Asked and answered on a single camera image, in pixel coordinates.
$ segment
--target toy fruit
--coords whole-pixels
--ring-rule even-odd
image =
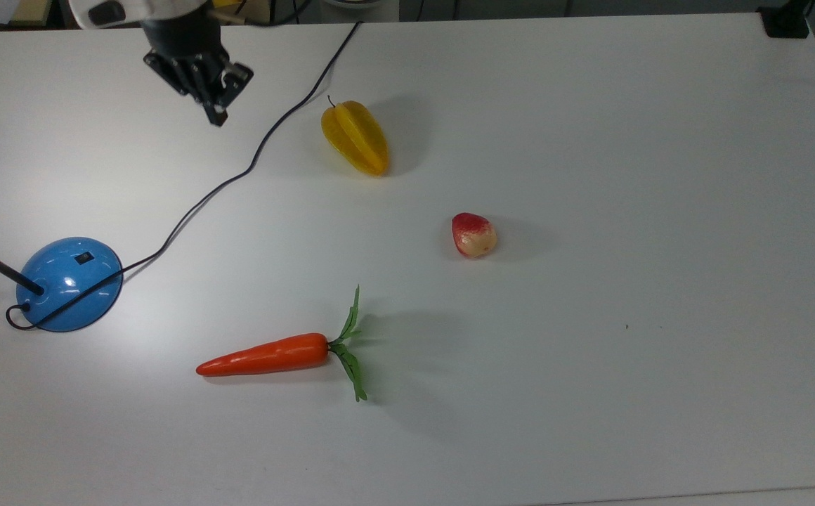
[[[468,259],[489,253],[498,243],[491,222],[471,212],[462,212],[452,218],[452,237],[458,251]]]
[[[389,168],[389,145],[385,135],[362,103],[349,100],[333,105],[324,111],[320,125],[327,141],[354,169],[381,176]]]

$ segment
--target blue lamp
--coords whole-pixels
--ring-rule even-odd
[[[0,273],[17,283],[17,305],[31,323],[19,329],[67,332],[94,323],[111,309],[124,275],[117,255],[85,238],[56,240],[42,247],[17,272],[0,262]]]

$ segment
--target fake fruit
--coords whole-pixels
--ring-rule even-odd
[[[381,176],[389,168],[386,137],[362,103],[349,100],[333,105],[324,111],[320,125],[327,141],[354,169],[371,176]]]
[[[317,332],[299,334],[280,339],[278,342],[264,343],[254,348],[218,356],[199,365],[195,372],[203,377],[231,377],[316,368],[326,363],[327,355],[333,353],[346,368],[346,374],[354,385],[354,400],[366,401],[367,394],[360,384],[360,366],[357,358],[344,345],[347,339],[360,333],[360,330],[354,329],[357,325],[359,294],[360,286],[354,290],[354,305],[348,310],[348,319],[342,332],[331,342],[327,342],[327,337]]]
[[[489,253],[498,243],[491,222],[472,212],[462,212],[452,218],[452,237],[458,251],[468,259]]]

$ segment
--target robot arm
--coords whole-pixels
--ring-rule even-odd
[[[221,25],[209,16],[211,0],[70,0],[83,28],[138,22],[151,51],[148,67],[182,96],[191,95],[211,124],[221,126],[227,107],[254,72],[230,62],[221,44]]]

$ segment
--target toy vegetable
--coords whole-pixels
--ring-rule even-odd
[[[389,168],[386,137],[365,106],[353,100],[337,103],[324,111],[320,125],[327,141],[354,169],[381,176]]]
[[[327,355],[334,353],[346,368],[346,374],[354,384],[354,400],[367,400],[367,394],[360,385],[360,366],[357,358],[344,345],[350,337],[360,333],[357,325],[357,301],[360,286],[354,290],[354,305],[348,310],[348,319],[339,337],[327,342],[323,334],[312,332],[286,337],[278,342],[265,343],[254,348],[243,349],[230,355],[219,356],[195,368],[203,377],[230,377],[230,375],[262,375],[266,372],[293,371],[295,369],[316,368],[327,361]]]

